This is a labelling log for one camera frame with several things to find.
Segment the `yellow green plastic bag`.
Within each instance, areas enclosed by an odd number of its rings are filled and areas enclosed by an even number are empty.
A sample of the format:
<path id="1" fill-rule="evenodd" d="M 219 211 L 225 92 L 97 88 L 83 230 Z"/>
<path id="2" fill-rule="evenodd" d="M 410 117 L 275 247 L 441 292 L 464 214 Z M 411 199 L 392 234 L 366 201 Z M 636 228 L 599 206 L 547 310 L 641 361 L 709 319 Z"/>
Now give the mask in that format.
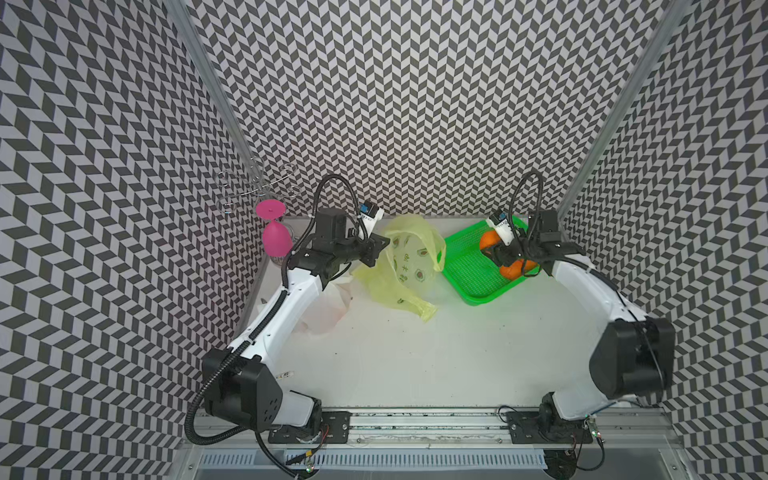
<path id="1" fill-rule="evenodd" d="M 415 214 L 392 219 L 382 235 L 390 243 L 376 265 L 357 267 L 353 277 L 377 303 L 429 321 L 437 307 L 427 296 L 445 266 L 444 238 L 425 218 Z"/>

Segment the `white plastic bag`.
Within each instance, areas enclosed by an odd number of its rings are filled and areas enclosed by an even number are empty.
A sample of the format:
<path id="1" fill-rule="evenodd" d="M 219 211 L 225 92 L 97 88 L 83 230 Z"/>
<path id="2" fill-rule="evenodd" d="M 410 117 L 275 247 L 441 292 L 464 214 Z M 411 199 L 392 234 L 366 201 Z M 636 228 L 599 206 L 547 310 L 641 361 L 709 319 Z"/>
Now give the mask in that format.
<path id="1" fill-rule="evenodd" d="M 348 312 L 351 282 L 351 276 L 344 276 L 330 283 L 301 316 L 294 332 L 322 335 L 334 329 Z"/>

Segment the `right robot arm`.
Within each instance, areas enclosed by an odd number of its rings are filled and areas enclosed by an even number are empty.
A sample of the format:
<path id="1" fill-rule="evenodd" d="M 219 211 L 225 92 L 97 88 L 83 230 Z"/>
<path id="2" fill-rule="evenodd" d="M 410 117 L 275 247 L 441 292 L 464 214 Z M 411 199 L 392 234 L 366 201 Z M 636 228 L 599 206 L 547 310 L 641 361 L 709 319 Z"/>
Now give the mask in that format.
<path id="1" fill-rule="evenodd" d="M 632 303 L 598 271 L 585 250 L 565 239 L 554 210 L 535 211 L 526 227 L 496 210 L 486 220 L 496 238 L 481 252 L 498 267 L 522 277 L 545 272 L 564 286 L 586 311 L 593 343 L 588 371 L 569 386 L 546 394 L 536 416 L 508 413 L 514 442 L 523 433 L 539 443 L 579 441 L 589 417 L 628 396 L 659 394 L 673 380 L 675 331 Z"/>

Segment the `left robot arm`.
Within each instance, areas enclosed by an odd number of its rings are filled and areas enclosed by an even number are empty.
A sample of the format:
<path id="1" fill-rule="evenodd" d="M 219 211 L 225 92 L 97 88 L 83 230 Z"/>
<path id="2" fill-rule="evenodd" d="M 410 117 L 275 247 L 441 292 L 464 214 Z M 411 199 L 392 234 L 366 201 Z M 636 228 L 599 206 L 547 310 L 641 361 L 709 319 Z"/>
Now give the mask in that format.
<path id="1" fill-rule="evenodd" d="M 320 430 L 320 400 L 280 386 L 274 363 L 301 316 L 343 265 L 375 266 L 389 243 L 374 231 L 383 215 L 377 205 L 365 202 L 355 217 L 357 226 L 350 228 L 341 209 L 321 208 L 314 214 L 285 259 L 281 285 L 264 310 L 228 347 L 204 356 L 202 390 L 193 399 L 186 432 L 193 431 L 199 409 L 233 424 L 232 434 L 282 427 L 305 435 Z"/>

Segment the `orange upper middle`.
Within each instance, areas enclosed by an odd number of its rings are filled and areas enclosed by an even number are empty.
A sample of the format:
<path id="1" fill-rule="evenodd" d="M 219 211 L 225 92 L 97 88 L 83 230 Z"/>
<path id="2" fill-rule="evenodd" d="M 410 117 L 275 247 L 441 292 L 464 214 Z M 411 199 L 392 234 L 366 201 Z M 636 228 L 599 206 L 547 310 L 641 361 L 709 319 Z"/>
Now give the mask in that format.
<path id="1" fill-rule="evenodd" d="M 513 262 L 510 266 L 501 266 L 499 272 L 503 278 L 514 281 L 524 277 L 531 270 L 535 270 L 538 264 L 529 260 L 520 259 Z"/>

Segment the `orange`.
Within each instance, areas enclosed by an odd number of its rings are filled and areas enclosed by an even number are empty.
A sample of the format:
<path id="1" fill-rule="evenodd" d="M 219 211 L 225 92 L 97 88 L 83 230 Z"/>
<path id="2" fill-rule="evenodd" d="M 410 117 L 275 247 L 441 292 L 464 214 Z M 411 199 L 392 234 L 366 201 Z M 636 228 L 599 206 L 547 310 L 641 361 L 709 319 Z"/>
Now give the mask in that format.
<path id="1" fill-rule="evenodd" d="M 499 272 L 503 278 L 514 281 L 524 277 L 531 270 L 535 270 L 538 264 L 529 260 L 520 259 L 513 262 L 510 266 L 501 266 Z"/>
<path id="2" fill-rule="evenodd" d="M 479 242 L 479 248 L 486 250 L 496 246 L 501 242 L 501 238 L 495 230 L 489 230 L 485 232 Z"/>

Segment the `orange far back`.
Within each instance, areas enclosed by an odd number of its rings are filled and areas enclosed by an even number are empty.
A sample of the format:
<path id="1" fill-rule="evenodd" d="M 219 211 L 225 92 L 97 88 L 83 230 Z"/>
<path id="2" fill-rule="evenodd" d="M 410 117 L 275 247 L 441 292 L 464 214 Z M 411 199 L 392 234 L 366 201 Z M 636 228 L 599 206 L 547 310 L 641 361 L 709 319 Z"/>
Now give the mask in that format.
<path id="1" fill-rule="evenodd" d="M 501 238 L 495 230 L 489 230 L 485 232 L 479 242 L 479 248 L 486 250 L 496 246 L 501 242 Z"/>

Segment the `green plastic basket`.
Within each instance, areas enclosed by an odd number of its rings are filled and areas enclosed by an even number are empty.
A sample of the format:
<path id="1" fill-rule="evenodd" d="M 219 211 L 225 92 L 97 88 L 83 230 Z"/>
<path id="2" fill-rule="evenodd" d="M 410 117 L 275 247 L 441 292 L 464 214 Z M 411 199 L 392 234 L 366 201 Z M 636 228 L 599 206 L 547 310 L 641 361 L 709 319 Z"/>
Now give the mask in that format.
<path id="1" fill-rule="evenodd" d="M 443 275 L 471 306 L 490 303 L 526 281 L 525 277 L 506 279 L 499 267 L 483 255 L 479 243 L 482 235 L 491 230 L 485 220 L 480 220 L 445 239 Z"/>

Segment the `pink plastic cup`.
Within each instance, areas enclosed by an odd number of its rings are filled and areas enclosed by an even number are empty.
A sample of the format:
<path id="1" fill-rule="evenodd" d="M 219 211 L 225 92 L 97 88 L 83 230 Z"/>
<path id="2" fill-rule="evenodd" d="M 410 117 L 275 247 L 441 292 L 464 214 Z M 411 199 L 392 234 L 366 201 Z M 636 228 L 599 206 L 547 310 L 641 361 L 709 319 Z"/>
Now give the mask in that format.
<path id="1" fill-rule="evenodd" d="M 292 231 L 282 222 L 270 221 L 264 229 L 262 241 L 269 257 L 285 257 L 293 246 Z"/>

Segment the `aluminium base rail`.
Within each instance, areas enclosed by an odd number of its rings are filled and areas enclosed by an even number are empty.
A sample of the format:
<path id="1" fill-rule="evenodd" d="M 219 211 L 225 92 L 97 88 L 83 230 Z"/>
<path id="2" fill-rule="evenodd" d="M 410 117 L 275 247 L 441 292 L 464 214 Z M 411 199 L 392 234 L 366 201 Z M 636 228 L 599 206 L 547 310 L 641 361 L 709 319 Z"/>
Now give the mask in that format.
<path id="1" fill-rule="evenodd" d="M 240 433 L 212 446 L 185 444 L 169 473 L 202 479 L 242 473 L 280 478 L 272 456 L 315 479 L 347 472 L 537 473 L 543 479 L 694 479 L 670 421 L 658 409 L 607 407 L 576 421 L 545 425 L 533 409 L 347 408 L 328 411 L 316 438 L 290 439 L 275 428 L 260 441 Z"/>

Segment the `aluminium corner post left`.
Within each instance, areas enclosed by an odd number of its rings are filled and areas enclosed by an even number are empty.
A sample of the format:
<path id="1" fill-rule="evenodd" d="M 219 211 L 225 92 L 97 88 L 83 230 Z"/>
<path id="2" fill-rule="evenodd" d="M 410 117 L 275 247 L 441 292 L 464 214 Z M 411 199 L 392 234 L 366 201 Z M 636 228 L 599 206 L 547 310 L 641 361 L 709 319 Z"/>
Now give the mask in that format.
<path id="1" fill-rule="evenodd" d="M 235 116 L 234 109 L 192 22 L 187 2 L 167 0 L 164 1 L 164 5 L 251 178 L 253 186 L 249 188 L 248 195 L 266 196 L 269 193 L 269 187 L 264 181 L 262 169 L 254 158 L 246 136 Z"/>

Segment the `aluminium corner post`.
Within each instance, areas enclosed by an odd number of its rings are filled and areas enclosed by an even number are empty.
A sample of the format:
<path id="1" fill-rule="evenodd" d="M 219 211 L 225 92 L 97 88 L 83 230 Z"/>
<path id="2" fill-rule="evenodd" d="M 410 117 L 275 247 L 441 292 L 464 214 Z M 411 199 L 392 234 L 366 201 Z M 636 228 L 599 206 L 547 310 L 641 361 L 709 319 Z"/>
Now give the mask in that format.
<path id="1" fill-rule="evenodd" d="M 192 22 L 187 2 L 167 0 L 164 1 L 164 5 L 251 178 L 253 186 L 249 188 L 248 195 L 266 196 L 269 193 L 269 187 L 264 181 L 262 169 L 254 158 L 246 136 L 235 116 L 234 109 Z"/>
<path id="2" fill-rule="evenodd" d="M 671 41 L 676 29 L 684 20 L 691 5 L 691 0 L 674 0 L 665 9 L 659 24 L 654 29 L 648 44 L 639 56 L 638 62 L 631 72 L 628 81 L 621 89 L 614 106 L 607 115 L 579 171 L 558 206 L 559 220 L 564 220 L 574 206 L 618 128 L 621 126 L 624 117 L 639 95 L 645 81 L 651 76 L 660 56 Z"/>

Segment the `aluminium corner post right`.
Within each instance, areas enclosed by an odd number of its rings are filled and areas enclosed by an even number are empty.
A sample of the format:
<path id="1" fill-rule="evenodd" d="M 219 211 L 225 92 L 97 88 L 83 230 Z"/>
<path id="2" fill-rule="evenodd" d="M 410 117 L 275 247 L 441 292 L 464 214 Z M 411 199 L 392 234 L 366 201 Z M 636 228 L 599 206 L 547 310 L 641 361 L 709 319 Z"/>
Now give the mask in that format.
<path id="1" fill-rule="evenodd" d="M 621 89 L 614 106 L 607 115 L 579 171 L 558 206 L 559 220 L 564 220 L 574 206 L 618 128 L 621 126 L 624 117 L 639 95 L 645 81 L 651 76 L 660 56 L 671 41 L 676 29 L 684 20 L 691 5 L 691 0 L 674 0 L 665 9 L 659 24 L 654 29 L 648 44 L 639 56 L 638 62 L 631 72 L 628 81 Z"/>

